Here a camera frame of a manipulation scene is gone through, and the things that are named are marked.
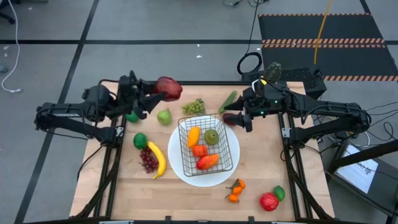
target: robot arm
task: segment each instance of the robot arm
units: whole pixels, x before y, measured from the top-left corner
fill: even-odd
[[[338,118],[311,128],[283,129],[284,137],[289,138],[291,145],[297,148],[303,148],[311,138],[337,131],[364,132],[371,123],[370,115],[356,103],[314,100],[290,91],[286,82],[271,83],[264,78],[254,81],[252,87],[244,90],[243,95],[225,109],[244,111],[244,114],[240,112],[228,120],[246,128],[247,132],[252,131],[252,120],[255,117],[265,118],[269,114],[287,113],[294,118],[301,118],[302,124],[311,114]]]
[[[113,97],[111,92],[101,85],[103,81],[118,82],[118,97]],[[147,115],[144,112],[150,113],[160,101],[176,100],[176,98],[168,97],[169,95],[170,93],[167,91],[156,89],[156,84],[138,80],[134,72],[130,71],[129,76],[124,75],[119,81],[101,80],[98,85],[85,90],[82,96],[84,102],[82,103],[44,103],[37,108],[34,123],[36,129],[48,131],[51,128],[63,128],[92,136],[101,145],[114,147],[117,142],[116,138],[123,133],[122,127],[98,128],[96,125],[86,124],[85,119],[97,124],[103,121],[105,116],[114,119],[132,111],[140,119],[146,119]],[[72,118],[81,118],[82,122]]]

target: wire basket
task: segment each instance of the wire basket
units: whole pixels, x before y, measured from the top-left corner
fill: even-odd
[[[192,150],[188,147],[188,134],[191,128],[195,126],[200,128],[198,145],[205,145],[208,148],[208,155],[219,154],[220,156],[217,165],[207,170],[198,170],[196,168],[200,157],[193,156]],[[205,132],[209,129],[216,130],[218,133],[219,141],[215,145],[208,145],[205,141]],[[233,168],[231,151],[229,150],[228,138],[226,136],[222,115],[207,114],[203,116],[181,118],[178,121],[178,133],[180,135],[182,167],[187,177],[214,174],[217,172],[229,171]]]

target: warning stripe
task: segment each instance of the warning stripe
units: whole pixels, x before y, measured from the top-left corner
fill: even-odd
[[[316,44],[263,44],[261,48],[315,48]],[[386,48],[384,44],[318,44],[318,48]]]
[[[370,13],[329,13],[328,16],[368,16]],[[324,16],[323,13],[306,13],[306,14],[259,14],[263,16]]]
[[[374,76],[374,75],[361,75],[361,76],[341,76],[335,75],[330,76],[327,75],[323,78],[324,81],[370,81],[370,82],[391,82],[398,81],[398,76],[394,75],[384,75],[384,76]]]
[[[318,39],[267,39],[263,44],[317,44]],[[319,39],[319,44],[383,44],[382,38]]]

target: yellow banana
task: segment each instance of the yellow banana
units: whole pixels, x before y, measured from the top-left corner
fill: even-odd
[[[159,161],[159,168],[157,169],[157,174],[152,178],[156,179],[158,177],[163,176],[164,172],[166,171],[166,158],[163,155],[163,152],[155,145],[155,143],[148,141],[148,147],[154,152],[157,160]]]

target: white plate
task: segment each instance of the white plate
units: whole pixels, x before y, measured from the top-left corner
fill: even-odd
[[[225,125],[225,131],[228,138],[229,150],[231,151],[233,168],[229,171],[218,172],[215,174],[205,174],[194,177],[187,177],[184,174],[182,167],[182,155],[181,155],[180,137],[178,135],[178,127],[175,128],[170,137],[169,146],[167,149],[169,162],[175,174],[184,182],[196,187],[216,186],[226,181],[229,177],[231,177],[231,175],[233,174],[233,172],[235,171],[236,167],[239,164],[239,158],[241,153],[240,153],[238,138],[236,137],[235,133],[227,125]]]

